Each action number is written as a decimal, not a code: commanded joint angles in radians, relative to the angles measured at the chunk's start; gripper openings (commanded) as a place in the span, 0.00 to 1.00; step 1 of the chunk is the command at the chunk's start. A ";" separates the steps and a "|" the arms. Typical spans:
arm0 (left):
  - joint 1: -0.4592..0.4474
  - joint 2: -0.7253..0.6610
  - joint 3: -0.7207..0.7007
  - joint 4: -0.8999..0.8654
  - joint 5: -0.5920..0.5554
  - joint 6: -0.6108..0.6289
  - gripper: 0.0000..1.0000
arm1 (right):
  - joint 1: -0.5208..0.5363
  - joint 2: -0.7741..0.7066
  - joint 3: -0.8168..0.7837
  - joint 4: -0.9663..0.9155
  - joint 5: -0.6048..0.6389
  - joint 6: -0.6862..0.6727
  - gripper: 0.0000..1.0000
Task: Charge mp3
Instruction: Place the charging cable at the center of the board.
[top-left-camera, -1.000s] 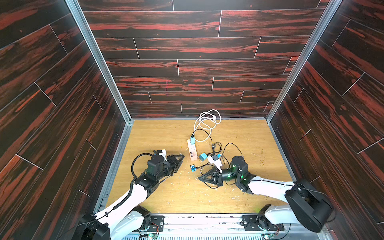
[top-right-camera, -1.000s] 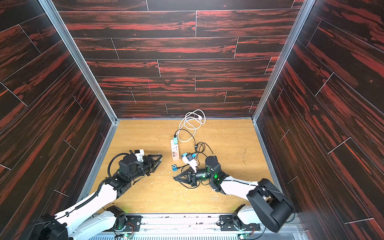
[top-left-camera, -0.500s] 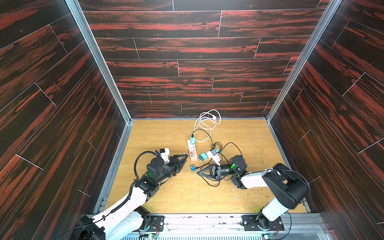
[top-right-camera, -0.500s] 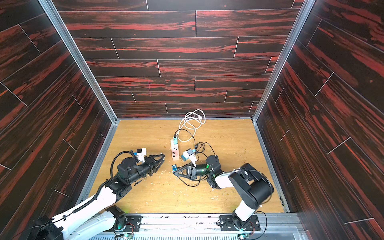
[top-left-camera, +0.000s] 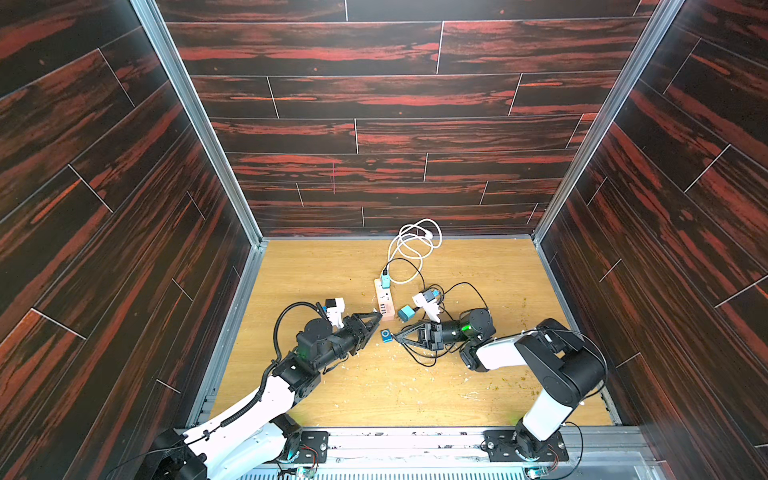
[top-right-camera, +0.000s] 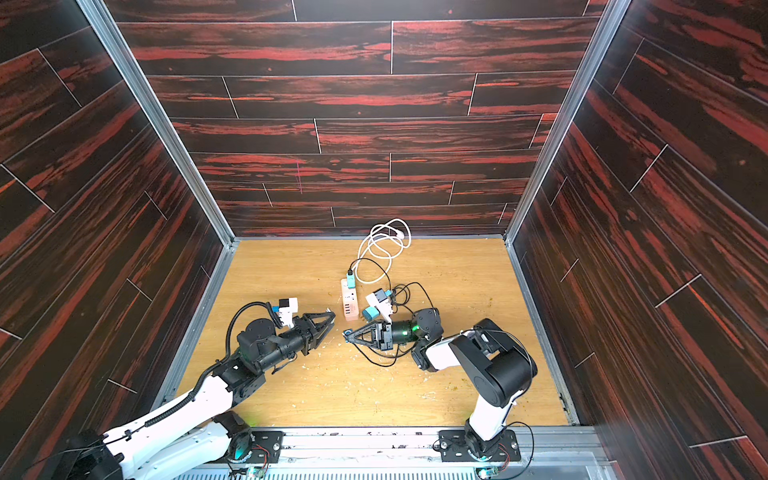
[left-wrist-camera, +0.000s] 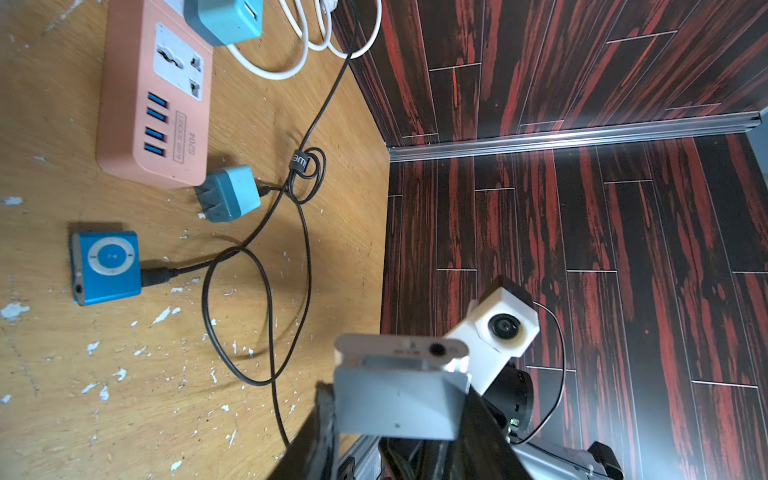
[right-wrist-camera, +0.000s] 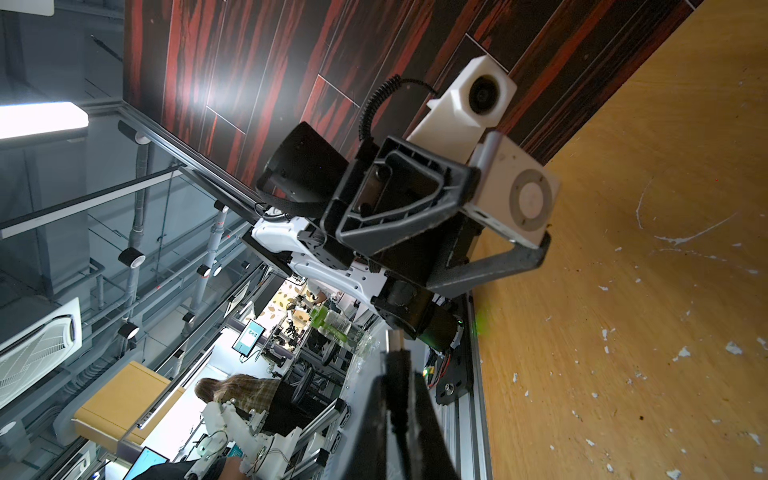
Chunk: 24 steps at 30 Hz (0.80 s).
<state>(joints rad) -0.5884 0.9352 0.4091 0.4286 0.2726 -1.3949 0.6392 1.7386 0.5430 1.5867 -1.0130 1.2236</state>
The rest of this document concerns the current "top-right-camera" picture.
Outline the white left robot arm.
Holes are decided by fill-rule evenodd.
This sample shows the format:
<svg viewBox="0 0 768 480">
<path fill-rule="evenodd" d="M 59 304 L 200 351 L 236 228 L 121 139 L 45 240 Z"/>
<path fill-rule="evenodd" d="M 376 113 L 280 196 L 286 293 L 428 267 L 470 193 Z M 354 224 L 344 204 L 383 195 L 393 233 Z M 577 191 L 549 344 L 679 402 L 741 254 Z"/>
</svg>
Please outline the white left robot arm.
<svg viewBox="0 0 768 480">
<path fill-rule="evenodd" d="M 225 341 L 226 354 L 207 367 L 194 387 L 136 420 L 97 434 L 87 430 L 50 458 L 55 469 L 49 479 L 137 479 L 140 469 L 161 451 L 169 451 L 198 425 L 208 422 L 253 395 L 268 371 L 316 348 L 332 330 L 331 311 L 295 316 L 292 327 L 276 331 L 277 316 L 251 321 L 237 335 L 238 348 Z"/>
</svg>

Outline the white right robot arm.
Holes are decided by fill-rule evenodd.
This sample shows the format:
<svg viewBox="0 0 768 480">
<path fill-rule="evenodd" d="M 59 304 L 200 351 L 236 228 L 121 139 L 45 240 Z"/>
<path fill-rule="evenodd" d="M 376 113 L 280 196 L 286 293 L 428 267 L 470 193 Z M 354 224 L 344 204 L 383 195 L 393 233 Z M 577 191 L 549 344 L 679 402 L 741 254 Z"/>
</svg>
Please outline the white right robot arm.
<svg viewBox="0 0 768 480">
<path fill-rule="evenodd" d="M 478 399 L 465 422 L 463 436 L 456 441 L 445 440 L 441 449 L 461 447 L 480 461 L 490 460 L 502 451 L 517 461 L 517 447 L 503 444 L 505 420 L 537 375 L 535 361 L 513 336 L 488 318 L 457 335 L 445 337 L 443 333 L 439 311 L 425 308 L 409 320 L 372 321 L 357 330 L 347 330 L 344 338 L 357 348 L 375 351 L 410 343 L 415 364 L 429 372 L 462 367 Z"/>
</svg>

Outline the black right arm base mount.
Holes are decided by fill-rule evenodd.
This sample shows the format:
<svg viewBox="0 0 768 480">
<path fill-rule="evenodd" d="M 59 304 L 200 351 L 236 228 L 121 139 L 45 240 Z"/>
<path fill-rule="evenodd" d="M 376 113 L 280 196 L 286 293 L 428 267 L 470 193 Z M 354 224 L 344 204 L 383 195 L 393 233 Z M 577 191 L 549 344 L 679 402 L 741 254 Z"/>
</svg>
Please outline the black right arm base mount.
<svg viewBox="0 0 768 480">
<path fill-rule="evenodd" d="M 519 462 L 521 453 L 517 437 L 512 430 L 503 428 L 490 440 L 483 440 L 468 426 L 438 432 L 432 444 L 443 462 Z"/>
</svg>

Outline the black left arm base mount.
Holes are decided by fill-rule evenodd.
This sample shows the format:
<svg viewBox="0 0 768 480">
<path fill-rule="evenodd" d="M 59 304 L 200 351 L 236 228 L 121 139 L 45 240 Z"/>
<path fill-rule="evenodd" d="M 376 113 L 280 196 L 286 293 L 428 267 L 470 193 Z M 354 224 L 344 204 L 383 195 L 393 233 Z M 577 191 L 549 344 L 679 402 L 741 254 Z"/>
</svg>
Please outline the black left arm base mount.
<svg viewBox="0 0 768 480">
<path fill-rule="evenodd" d="M 233 411 L 217 415 L 213 421 L 225 428 L 229 439 L 223 460 L 237 464 L 255 462 L 262 466 L 279 461 L 283 431 L 251 427 Z"/>
</svg>

